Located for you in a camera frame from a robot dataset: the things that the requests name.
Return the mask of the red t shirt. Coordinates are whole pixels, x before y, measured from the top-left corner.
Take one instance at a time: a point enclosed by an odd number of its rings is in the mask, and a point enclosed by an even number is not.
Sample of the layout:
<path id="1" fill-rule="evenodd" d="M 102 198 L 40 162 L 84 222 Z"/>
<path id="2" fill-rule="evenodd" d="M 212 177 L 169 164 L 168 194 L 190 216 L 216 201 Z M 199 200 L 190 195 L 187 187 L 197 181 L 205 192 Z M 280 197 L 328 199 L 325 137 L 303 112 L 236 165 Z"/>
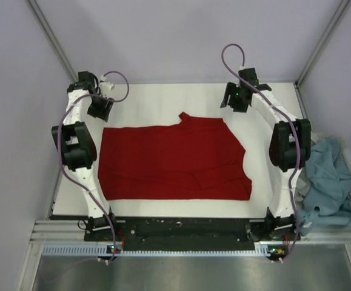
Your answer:
<path id="1" fill-rule="evenodd" d="M 98 179 L 107 200 L 248 201 L 245 154 L 223 119 L 182 112 L 175 125 L 105 128 Z"/>

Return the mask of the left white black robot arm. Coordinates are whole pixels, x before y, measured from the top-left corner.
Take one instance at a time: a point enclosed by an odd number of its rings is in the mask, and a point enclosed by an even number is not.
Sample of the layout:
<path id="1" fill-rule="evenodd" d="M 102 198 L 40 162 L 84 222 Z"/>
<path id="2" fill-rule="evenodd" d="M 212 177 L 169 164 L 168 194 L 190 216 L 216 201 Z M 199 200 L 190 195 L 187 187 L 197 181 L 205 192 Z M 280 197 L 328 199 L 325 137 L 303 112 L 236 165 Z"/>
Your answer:
<path id="1" fill-rule="evenodd" d="M 93 163 L 97 160 L 95 142 L 82 121 L 82 100 L 91 98 L 87 114 L 103 121 L 109 119 L 113 101 L 101 90 L 110 93 L 113 84 L 98 79 L 94 74 L 83 71 L 78 73 L 78 81 L 67 89 L 68 104 L 60 125 L 52 127 L 52 137 L 59 155 L 59 162 L 64 176 L 77 185 L 84 195 L 88 208 L 86 232 L 100 235 L 105 240 L 117 237 L 119 227 L 114 222 L 114 215 L 96 182 Z"/>

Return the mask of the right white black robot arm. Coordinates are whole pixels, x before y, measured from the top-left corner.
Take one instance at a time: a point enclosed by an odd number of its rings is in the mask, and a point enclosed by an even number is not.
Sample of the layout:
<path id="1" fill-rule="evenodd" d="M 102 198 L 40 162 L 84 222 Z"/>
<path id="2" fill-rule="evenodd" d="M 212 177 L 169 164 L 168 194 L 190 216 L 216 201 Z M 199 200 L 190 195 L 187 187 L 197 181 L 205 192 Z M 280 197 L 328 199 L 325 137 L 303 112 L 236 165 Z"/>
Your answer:
<path id="1" fill-rule="evenodd" d="M 221 107 L 234 112 L 256 110 L 272 129 L 268 148 L 268 170 L 272 199 L 262 222 L 247 228 L 251 241 L 294 240 L 296 231 L 296 182 L 310 158 L 311 123 L 291 114 L 273 95 L 268 84 L 259 82 L 254 68 L 241 68 L 238 83 L 228 82 Z"/>

